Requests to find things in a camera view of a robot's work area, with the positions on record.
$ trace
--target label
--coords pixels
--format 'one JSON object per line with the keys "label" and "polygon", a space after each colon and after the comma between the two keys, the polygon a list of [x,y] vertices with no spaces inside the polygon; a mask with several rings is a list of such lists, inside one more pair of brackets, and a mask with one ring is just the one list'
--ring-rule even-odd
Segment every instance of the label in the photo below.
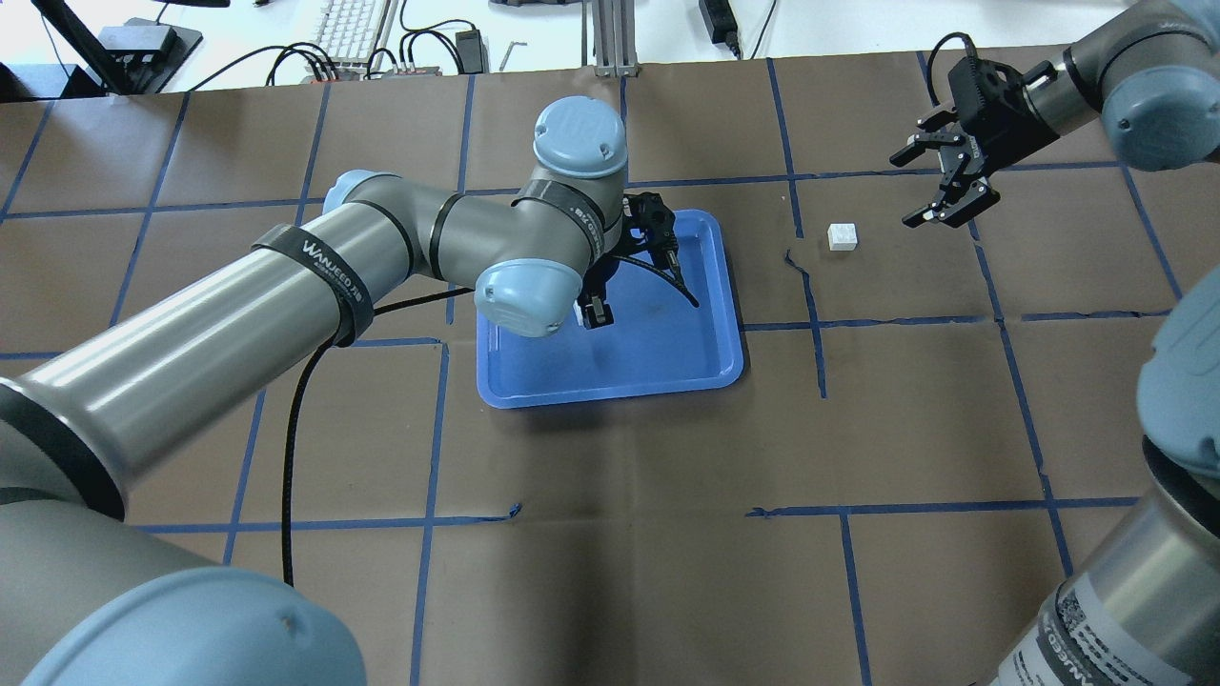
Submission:
{"label": "label", "polygon": [[1191,677],[1139,644],[1105,612],[1088,574],[1057,602],[1000,663],[991,686],[1190,686]]}

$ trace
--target white surface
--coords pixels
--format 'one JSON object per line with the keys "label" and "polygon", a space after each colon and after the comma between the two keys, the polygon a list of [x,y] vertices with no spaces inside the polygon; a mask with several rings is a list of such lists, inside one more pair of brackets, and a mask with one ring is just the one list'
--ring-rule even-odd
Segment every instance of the white surface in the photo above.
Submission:
{"label": "white surface", "polygon": [[855,250],[855,225],[832,223],[826,229],[826,242],[830,244],[831,250]]}
{"label": "white surface", "polygon": [[[570,68],[581,65],[581,5],[508,7],[488,0],[405,0],[407,26],[439,20],[473,21],[488,43],[488,66],[498,68],[510,42],[517,45],[506,71]],[[980,46],[1071,43],[1121,12],[1135,0],[778,0],[759,56],[836,55],[927,50],[950,31],[966,31]],[[138,16],[154,18],[161,5],[151,0],[70,0],[82,21],[98,33]],[[733,0],[733,12],[747,56],[758,39],[770,0]],[[234,0],[228,9],[171,5],[170,24],[204,33],[204,43],[170,90],[184,90],[229,60],[255,48],[307,40],[320,0],[272,0],[255,7]],[[401,29],[390,34],[396,52]],[[78,57],[59,39],[67,62]],[[589,34],[589,49],[593,37]],[[697,0],[636,0],[636,46],[639,61],[697,62],[731,60],[728,50],[711,45]],[[274,52],[248,60],[212,81],[207,88],[261,85]],[[38,12],[28,0],[0,0],[0,62],[54,62]],[[416,43],[416,63],[453,65],[432,39]],[[300,59],[281,70],[279,83],[306,74]]]}

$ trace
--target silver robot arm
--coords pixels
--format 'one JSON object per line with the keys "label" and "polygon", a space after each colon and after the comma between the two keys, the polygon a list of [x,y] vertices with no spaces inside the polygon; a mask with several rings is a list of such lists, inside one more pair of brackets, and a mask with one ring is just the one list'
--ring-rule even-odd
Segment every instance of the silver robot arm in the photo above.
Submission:
{"label": "silver robot arm", "polygon": [[558,330],[619,240],[622,122],[565,98],[539,116],[534,151],[511,206],[349,172],[318,218],[0,378],[0,682],[362,684],[338,619],[122,525],[127,494],[318,345],[354,342],[414,273],[476,288],[479,311],[510,331]]}
{"label": "silver robot arm", "polygon": [[1026,72],[978,57],[965,34],[950,37],[966,42],[949,71],[953,101],[917,120],[889,157],[900,167],[928,150],[939,156],[939,188],[903,217],[908,226],[961,226],[999,201],[993,172],[1098,117],[1115,154],[1136,168],[1220,161],[1215,0],[1141,0]]}

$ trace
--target white cube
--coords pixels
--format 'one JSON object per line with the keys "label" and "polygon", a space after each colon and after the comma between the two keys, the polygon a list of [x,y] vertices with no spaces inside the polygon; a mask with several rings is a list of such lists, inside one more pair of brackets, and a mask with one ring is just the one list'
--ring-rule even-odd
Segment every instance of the white cube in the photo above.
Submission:
{"label": "white cube", "polygon": [[831,250],[855,250],[855,225],[832,223],[826,231],[826,240],[831,244]]}

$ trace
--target blue tray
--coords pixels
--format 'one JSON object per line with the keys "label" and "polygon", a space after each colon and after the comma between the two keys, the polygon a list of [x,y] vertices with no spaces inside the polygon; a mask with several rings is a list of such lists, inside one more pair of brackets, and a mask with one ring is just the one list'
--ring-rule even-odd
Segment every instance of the blue tray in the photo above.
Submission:
{"label": "blue tray", "polygon": [[554,336],[523,338],[478,316],[478,394],[493,408],[528,408],[722,388],[742,375],[720,225],[675,212],[678,260],[694,309],[672,286],[620,265],[608,300],[615,323],[588,331],[575,312]]}

